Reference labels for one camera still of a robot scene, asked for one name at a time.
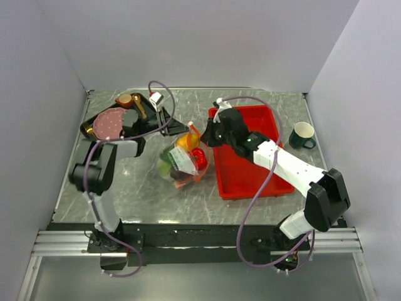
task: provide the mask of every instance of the table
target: table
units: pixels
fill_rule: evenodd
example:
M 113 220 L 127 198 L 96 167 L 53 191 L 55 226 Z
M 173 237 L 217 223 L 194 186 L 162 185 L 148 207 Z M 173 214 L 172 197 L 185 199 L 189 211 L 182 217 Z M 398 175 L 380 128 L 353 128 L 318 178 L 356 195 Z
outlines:
M 267 92 L 250 88 L 175 88 L 177 101 L 175 117 L 182 122 L 193 121 L 200 130 L 207 122 L 207 111 L 213 101 L 222 97 L 255 96 L 275 108 L 284 125 L 284 149 L 307 163 L 325 168 L 319 147 L 312 150 L 294 150 L 288 145 L 288 137 L 297 122 L 311 122 L 302 93 Z M 145 90 L 95 90 L 87 100 L 85 120 L 114 103 L 122 93 Z M 171 99 L 166 97 L 165 106 L 170 112 Z M 253 100 L 238 100 L 233 105 L 257 105 Z M 124 223 L 187 223 L 187 224 L 239 224 L 250 200 L 223 201 L 219 196 L 214 162 L 206 175 L 195 184 L 176 189 L 157 173 L 157 158 L 172 137 L 159 133 L 147 137 L 144 153 L 138 158 L 122 159 L 116 163 L 111 192 L 117 214 Z M 261 198 L 247 219 L 249 224 L 277 224 L 287 215 L 297 212 L 305 204 L 302 195 L 295 191 L 278 198 Z M 93 221 L 89 206 L 68 180 L 63 183 L 54 222 L 89 223 Z

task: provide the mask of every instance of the gray floor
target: gray floor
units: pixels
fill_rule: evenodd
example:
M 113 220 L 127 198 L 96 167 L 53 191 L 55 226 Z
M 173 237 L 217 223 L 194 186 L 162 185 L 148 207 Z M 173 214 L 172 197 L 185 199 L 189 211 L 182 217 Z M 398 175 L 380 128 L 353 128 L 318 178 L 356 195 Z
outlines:
M 313 255 L 286 277 L 243 263 L 150 265 L 129 278 L 100 273 L 99 258 L 43 258 L 31 297 L 75 301 L 362 301 L 352 254 Z
M 121 93 L 134 90 L 96 90 L 91 92 L 86 119 L 110 106 Z M 170 98 L 165 106 L 170 110 Z M 284 125 L 284 149 L 300 159 L 323 168 L 320 150 L 293 150 L 288 137 L 295 123 L 309 122 L 306 103 L 300 93 L 273 93 L 252 89 L 174 89 L 177 101 L 176 118 L 182 122 L 193 121 L 204 130 L 207 111 L 219 97 L 238 95 L 257 96 L 271 104 L 280 115 Z M 258 104 L 241 100 L 233 105 Z M 145 152 L 139 158 L 122 159 L 117 162 L 111 192 L 117 213 L 125 223 L 193 223 L 238 224 L 249 200 L 223 201 L 219 196 L 214 163 L 197 184 L 183 189 L 174 188 L 157 174 L 155 164 L 160 151 L 172 138 L 154 134 L 147 138 Z M 276 224 L 285 216 L 296 212 L 305 199 L 295 191 L 278 198 L 261 198 L 254 206 L 247 222 L 249 224 Z M 64 183 L 54 216 L 55 222 L 91 222 L 89 207 L 83 196 L 68 181 Z

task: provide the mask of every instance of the pink plate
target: pink plate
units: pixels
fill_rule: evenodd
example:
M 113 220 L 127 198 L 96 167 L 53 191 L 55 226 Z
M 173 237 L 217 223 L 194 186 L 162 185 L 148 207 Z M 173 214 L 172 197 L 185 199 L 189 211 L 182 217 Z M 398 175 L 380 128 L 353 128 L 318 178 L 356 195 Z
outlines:
M 93 133 L 98 139 L 116 139 L 120 137 L 123 129 L 122 116 L 126 110 L 124 108 L 109 108 L 100 113 L 93 122 Z

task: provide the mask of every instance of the red plastic tray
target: red plastic tray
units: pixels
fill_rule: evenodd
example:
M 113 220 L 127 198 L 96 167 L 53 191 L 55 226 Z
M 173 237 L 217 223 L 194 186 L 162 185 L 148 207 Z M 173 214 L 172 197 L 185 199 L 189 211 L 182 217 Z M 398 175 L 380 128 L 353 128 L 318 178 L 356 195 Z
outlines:
M 236 109 L 241 112 L 250 131 L 258 131 L 277 141 L 277 126 L 269 108 L 264 105 L 253 105 Z M 216 108 L 211 108 L 209 116 L 214 117 L 216 112 Z M 232 200 L 253 198 L 269 171 L 239 157 L 227 145 L 213 148 L 213 153 L 221 198 Z M 274 174 L 261 196 L 280 196 L 293 191 L 294 187 L 291 184 Z

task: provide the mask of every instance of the mug handle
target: mug handle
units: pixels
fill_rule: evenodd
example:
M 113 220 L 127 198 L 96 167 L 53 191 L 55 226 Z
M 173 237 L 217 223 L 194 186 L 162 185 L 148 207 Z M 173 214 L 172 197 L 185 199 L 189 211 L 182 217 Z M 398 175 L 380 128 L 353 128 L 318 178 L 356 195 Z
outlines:
M 308 141 L 310 141 L 310 142 L 312 142 L 312 146 L 306 146 L 306 143 L 308 142 Z M 314 140 L 314 138 L 309 138 L 307 141 L 305 141 L 305 143 L 302 145 L 302 147 L 304 148 L 304 149 L 312 149 L 312 148 L 314 148 L 316 146 L 316 141 Z

